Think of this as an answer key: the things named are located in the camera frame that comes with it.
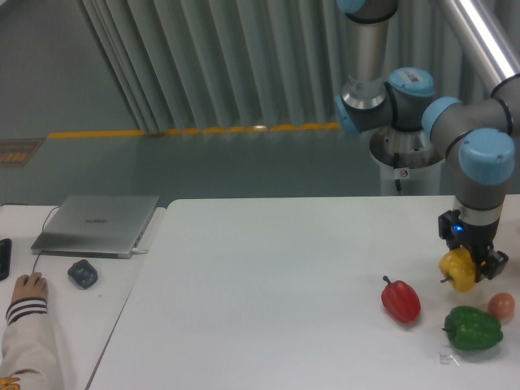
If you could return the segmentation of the cream striped sleeve forearm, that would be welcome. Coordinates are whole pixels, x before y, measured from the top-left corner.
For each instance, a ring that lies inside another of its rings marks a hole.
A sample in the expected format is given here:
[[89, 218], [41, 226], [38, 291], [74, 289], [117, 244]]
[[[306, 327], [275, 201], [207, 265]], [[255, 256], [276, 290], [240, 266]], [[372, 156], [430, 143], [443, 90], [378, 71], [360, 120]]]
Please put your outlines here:
[[53, 323], [43, 298], [24, 298], [7, 309], [1, 388], [64, 388]]

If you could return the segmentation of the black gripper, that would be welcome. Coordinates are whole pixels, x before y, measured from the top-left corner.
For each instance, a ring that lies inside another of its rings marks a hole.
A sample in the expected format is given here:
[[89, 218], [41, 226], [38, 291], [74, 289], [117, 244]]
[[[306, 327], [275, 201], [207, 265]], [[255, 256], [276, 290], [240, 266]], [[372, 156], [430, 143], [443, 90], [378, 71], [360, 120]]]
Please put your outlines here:
[[447, 210], [438, 217], [440, 239], [446, 241], [449, 251], [461, 246], [474, 252], [475, 281], [492, 280], [498, 276], [509, 261], [506, 253], [494, 250], [493, 240], [499, 220], [478, 225], [462, 220], [459, 210]]

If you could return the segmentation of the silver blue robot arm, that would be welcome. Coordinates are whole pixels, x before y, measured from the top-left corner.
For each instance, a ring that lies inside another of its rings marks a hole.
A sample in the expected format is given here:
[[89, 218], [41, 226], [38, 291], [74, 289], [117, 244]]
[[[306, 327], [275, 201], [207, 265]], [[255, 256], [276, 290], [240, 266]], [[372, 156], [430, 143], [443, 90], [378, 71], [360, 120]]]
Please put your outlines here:
[[388, 22], [395, 1], [341, 1], [349, 26], [349, 77], [336, 97], [347, 132], [391, 128], [418, 136], [426, 151], [457, 174], [454, 205], [438, 218], [450, 249], [469, 252], [476, 280], [499, 275], [508, 261], [494, 248], [519, 134], [519, 57], [482, 1], [440, 1], [437, 6], [487, 90], [488, 99], [466, 105], [434, 98], [431, 76], [406, 67], [382, 77]]

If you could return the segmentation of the person's hand on mouse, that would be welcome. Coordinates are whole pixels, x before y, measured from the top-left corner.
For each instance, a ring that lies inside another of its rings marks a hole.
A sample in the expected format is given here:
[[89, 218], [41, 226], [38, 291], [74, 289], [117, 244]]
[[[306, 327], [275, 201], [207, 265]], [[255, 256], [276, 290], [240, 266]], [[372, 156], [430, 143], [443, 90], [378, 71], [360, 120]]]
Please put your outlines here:
[[34, 272], [31, 275], [22, 275], [16, 280], [11, 303], [24, 299], [42, 299], [47, 301], [48, 295], [47, 279], [42, 273]]

